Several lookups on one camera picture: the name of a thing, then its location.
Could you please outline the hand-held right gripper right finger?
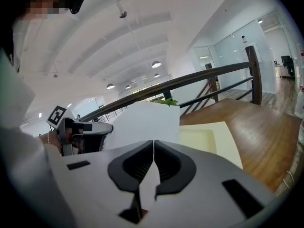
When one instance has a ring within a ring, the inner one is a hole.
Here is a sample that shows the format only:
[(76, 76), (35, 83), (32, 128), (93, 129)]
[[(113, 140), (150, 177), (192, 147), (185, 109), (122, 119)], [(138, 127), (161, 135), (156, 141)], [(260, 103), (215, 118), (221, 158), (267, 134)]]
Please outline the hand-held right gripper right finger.
[(245, 227), (275, 197), (241, 168), (209, 152), (155, 141), (155, 162), (168, 179), (156, 188), (147, 228)]

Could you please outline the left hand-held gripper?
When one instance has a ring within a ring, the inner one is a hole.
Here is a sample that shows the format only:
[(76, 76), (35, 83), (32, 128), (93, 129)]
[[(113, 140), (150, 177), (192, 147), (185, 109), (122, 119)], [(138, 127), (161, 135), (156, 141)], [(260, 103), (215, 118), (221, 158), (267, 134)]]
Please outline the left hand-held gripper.
[(80, 149), (72, 146), (67, 140), (66, 129), (72, 128), (72, 138), (82, 142), (82, 152), (99, 152), (102, 150), (106, 136), (114, 130), (109, 123), (78, 122), (70, 109), (57, 105), (46, 122), (57, 134), (60, 141), (61, 155), (77, 155)]

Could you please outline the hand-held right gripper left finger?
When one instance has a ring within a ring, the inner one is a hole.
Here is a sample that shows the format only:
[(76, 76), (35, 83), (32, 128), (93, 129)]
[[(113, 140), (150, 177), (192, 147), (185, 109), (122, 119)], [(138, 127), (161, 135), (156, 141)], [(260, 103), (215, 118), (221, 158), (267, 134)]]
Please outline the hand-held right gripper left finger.
[(130, 218), (154, 205), (152, 141), (66, 157), (53, 146), (46, 149), (77, 228), (137, 228)]

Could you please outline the white A4 paper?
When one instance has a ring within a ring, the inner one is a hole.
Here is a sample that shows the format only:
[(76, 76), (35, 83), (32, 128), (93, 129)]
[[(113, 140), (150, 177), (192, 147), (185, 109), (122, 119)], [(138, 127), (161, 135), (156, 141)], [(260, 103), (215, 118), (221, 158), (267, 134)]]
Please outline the white A4 paper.
[(179, 141), (180, 108), (136, 102), (112, 123), (100, 155), (103, 202), (116, 213), (156, 204), (160, 174), (154, 161), (154, 141)]

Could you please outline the person's left forearm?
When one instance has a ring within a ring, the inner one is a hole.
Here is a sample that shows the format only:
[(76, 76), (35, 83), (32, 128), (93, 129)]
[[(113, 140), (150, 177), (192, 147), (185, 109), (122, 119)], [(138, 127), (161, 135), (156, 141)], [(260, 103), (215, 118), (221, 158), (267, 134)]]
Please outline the person's left forearm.
[(61, 145), (60, 141), (58, 140), (58, 137), (57, 137), (57, 134), (55, 133), (55, 131), (48, 131), (47, 133), (45, 133), (43, 135), (39, 135), (37, 138), (39, 140), (41, 140), (43, 144), (49, 144), (49, 145), (55, 146), (57, 148), (57, 150), (59, 151), (59, 153), (61, 153), (62, 145)]

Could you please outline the person's left hand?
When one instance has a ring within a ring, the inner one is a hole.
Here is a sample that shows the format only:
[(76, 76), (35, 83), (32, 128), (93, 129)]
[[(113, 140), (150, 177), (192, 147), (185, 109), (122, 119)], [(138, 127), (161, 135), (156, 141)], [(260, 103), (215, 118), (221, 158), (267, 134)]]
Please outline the person's left hand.
[(72, 128), (66, 129), (66, 137), (70, 144), (72, 144), (73, 147), (77, 149), (82, 149), (82, 141), (81, 140), (75, 140), (72, 136)]

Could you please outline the green plant in white pot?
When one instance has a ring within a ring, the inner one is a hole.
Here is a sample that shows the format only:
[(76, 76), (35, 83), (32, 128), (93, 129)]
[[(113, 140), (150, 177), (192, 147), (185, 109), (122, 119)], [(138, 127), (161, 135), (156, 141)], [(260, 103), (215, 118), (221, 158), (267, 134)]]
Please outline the green plant in white pot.
[(173, 100), (173, 98), (168, 98), (168, 99), (165, 99), (165, 100), (163, 100), (163, 99), (157, 99), (155, 101), (155, 103), (163, 104), (163, 105), (168, 105), (169, 107), (171, 107), (171, 106), (177, 106), (178, 101)]

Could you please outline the person's white shirt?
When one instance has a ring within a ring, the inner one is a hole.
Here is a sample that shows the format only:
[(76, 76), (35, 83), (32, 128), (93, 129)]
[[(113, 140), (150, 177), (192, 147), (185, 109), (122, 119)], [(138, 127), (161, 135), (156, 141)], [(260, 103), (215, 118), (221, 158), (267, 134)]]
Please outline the person's white shirt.
[(41, 140), (20, 130), (34, 92), (14, 67), (12, 26), (0, 21), (0, 226), (74, 228)]

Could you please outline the dark wooden railing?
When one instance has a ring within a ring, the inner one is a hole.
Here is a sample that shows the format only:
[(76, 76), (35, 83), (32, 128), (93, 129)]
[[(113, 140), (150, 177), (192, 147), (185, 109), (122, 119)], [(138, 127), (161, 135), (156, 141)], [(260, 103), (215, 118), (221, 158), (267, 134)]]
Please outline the dark wooden railing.
[(230, 89), (235, 88), (236, 86), (239, 86), (241, 84), (244, 84), (246, 82), (251, 82), (251, 88), (247, 90), (245, 93), (243, 93), (240, 97), (237, 99), (241, 99), (245, 97), (246, 95), (252, 93), (252, 100), (251, 102), (257, 105), (261, 104), (262, 100), (262, 81), (261, 81), (261, 73), (260, 73), (260, 68), (259, 68), (259, 63), (257, 59), (257, 55), (255, 52), (255, 49), (253, 46), (249, 46), (245, 48), (248, 61), (247, 62), (242, 62), (242, 63), (236, 63), (236, 64), (231, 64), (231, 65), (226, 65), (226, 66), (221, 66), (221, 67), (216, 67), (216, 68), (211, 68), (211, 69), (206, 69), (204, 71), (192, 73), (189, 75), (185, 75), (182, 77), (178, 77), (176, 79), (172, 79), (170, 81), (161, 83), (156, 86), (149, 87), (146, 90), (140, 91), (135, 94), (128, 95), (124, 98), (121, 98), (115, 102), (112, 102), (104, 107), (101, 107), (86, 116), (81, 118), (81, 121), (84, 122), (89, 122), (91, 120), (94, 120), (102, 115), (108, 114), (110, 112), (114, 112), (118, 109), (127, 107), (135, 102), (147, 99), (149, 97), (158, 95), (160, 93), (165, 93), (170, 90), (174, 90), (177, 88), (181, 88), (183, 86), (187, 86), (193, 83), (197, 83), (199, 81), (206, 80), (206, 84), (204, 85), (203, 89), (207, 88), (209, 85), (210, 81), (214, 79), (217, 76), (221, 76), (224, 74), (236, 72), (242, 69), (249, 69), (250, 76), (236, 82), (234, 84), (231, 84), (229, 86), (226, 86), (220, 90), (215, 90), (215, 91), (208, 91), (207, 94), (201, 96), (197, 96), (194, 99), (191, 99), (187, 102), (179, 104), (180, 108), (188, 107), (190, 108), (193, 104), (195, 103), (200, 103), (204, 100), (209, 100), (223, 92), (226, 92)]

